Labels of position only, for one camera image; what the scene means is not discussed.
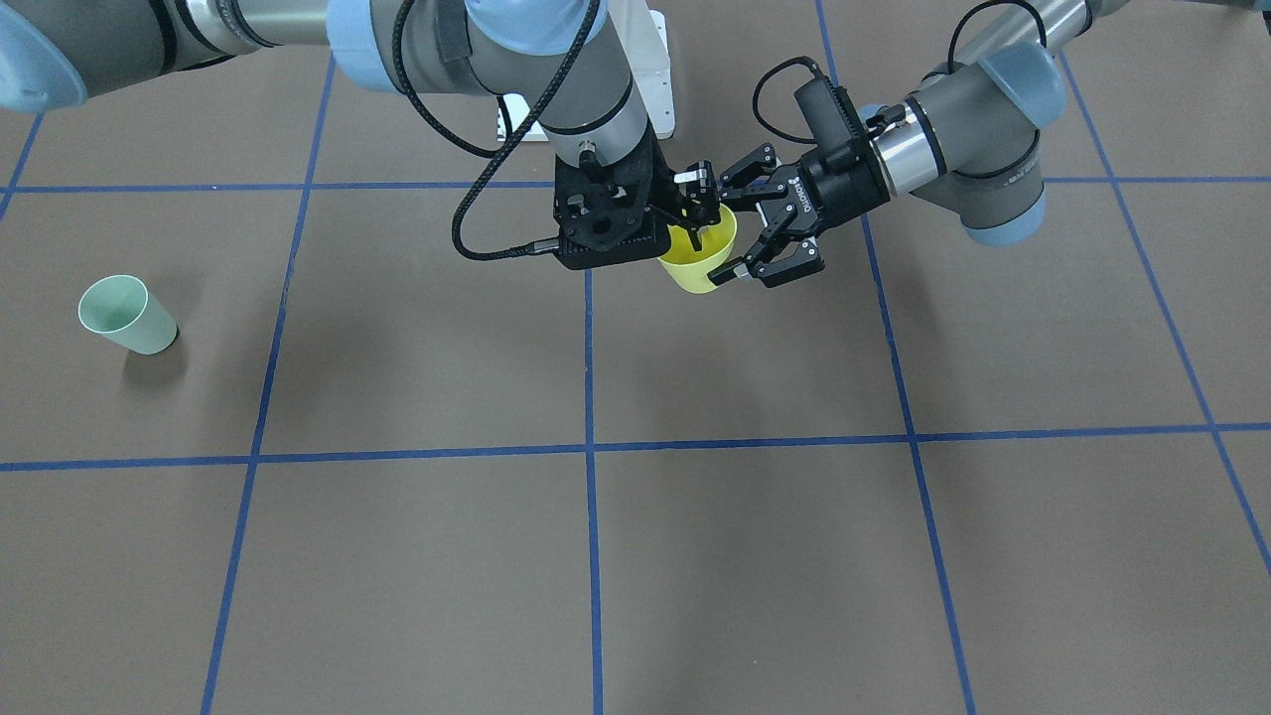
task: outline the cup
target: cup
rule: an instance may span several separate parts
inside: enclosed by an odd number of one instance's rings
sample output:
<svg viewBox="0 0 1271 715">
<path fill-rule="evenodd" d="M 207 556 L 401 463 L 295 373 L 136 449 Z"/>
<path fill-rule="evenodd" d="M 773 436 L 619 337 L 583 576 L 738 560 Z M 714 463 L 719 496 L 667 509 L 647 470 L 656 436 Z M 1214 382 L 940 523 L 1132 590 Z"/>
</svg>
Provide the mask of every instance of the cup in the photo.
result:
<svg viewBox="0 0 1271 715">
<path fill-rule="evenodd" d="M 177 339 L 177 320 L 133 276 L 109 276 L 80 297 L 80 324 L 133 352 L 154 354 Z"/>
<path fill-rule="evenodd" d="M 719 206 L 719 222 L 698 231 L 702 250 L 693 249 L 689 231 L 671 226 L 671 249 L 658 258 L 675 282 L 689 292 L 710 292 L 716 283 L 707 273 L 718 268 L 732 254 L 737 237 L 737 216 L 727 206 Z"/>
</svg>

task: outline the gray floor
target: gray floor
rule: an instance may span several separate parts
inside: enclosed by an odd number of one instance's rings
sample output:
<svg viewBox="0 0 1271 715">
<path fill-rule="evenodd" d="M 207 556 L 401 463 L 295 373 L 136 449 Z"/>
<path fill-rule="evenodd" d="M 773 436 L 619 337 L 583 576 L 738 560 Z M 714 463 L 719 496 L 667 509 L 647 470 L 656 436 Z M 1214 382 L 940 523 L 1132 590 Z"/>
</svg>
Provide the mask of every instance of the gray floor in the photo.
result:
<svg viewBox="0 0 1271 715">
<path fill-rule="evenodd" d="M 655 3 L 670 160 L 792 55 L 899 98 L 971 4 Z M 1271 38 L 1144 0 L 1064 69 L 1031 241 L 906 198 L 704 297 L 461 260 L 480 163 L 324 50 L 0 114 L 0 712 L 1271 711 Z M 75 319 L 119 271 L 160 356 Z"/>
</svg>

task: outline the yellow cup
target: yellow cup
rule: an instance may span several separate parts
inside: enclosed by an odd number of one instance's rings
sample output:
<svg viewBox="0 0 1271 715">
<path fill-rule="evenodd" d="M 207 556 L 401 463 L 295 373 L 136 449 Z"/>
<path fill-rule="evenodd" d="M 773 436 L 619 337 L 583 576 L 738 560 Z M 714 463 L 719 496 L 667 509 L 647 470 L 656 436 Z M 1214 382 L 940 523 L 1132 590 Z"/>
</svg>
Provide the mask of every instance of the yellow cup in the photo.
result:
<svg viewBox="0 0 1271 715">
<path fill-rule="evenodd" d="M 658 258 L 675 282 L 689 292 L 710 292 L 717 284 L 707 273 L 718 268 L 732 254 L 737 237 L 737 216 L 727 206 L 719 206 L 719 222 L 698 231 L 702 250 L 693 249 L 689 231 L 671 226 L 671 249 Z"/>
</svg>

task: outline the mint green cup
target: mint green cup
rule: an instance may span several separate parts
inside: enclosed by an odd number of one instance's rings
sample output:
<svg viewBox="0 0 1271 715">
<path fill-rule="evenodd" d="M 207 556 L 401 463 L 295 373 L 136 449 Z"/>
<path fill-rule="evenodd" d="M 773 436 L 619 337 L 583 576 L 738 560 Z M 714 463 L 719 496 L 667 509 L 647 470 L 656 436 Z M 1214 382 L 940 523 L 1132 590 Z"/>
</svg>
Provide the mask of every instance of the mint green cup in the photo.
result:
<svg viewBox="0 0 1271 715">
<path fill-rule="evenodd" d="M 177 339 L 177 320 L 133 276 L 109 276 L 80 297 L 80 324 L 133 352 L 154 354 Z"/>
</svg>

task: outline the green cup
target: green cup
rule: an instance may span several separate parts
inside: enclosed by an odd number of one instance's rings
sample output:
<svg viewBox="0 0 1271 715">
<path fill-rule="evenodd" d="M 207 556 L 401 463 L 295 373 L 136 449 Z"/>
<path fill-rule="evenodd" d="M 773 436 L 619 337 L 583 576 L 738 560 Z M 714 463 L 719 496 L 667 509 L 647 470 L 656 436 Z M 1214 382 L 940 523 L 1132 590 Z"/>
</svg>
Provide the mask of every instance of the green cup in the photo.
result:
<svg viewBox="0 0 1271 715">
<path fill-rule="evenodd" d="M 80 324 L 133 352 L 154 354 L 177 339 L 177 320 L 133 276 L 109 276 L 80 297 Z"/>
</svg>

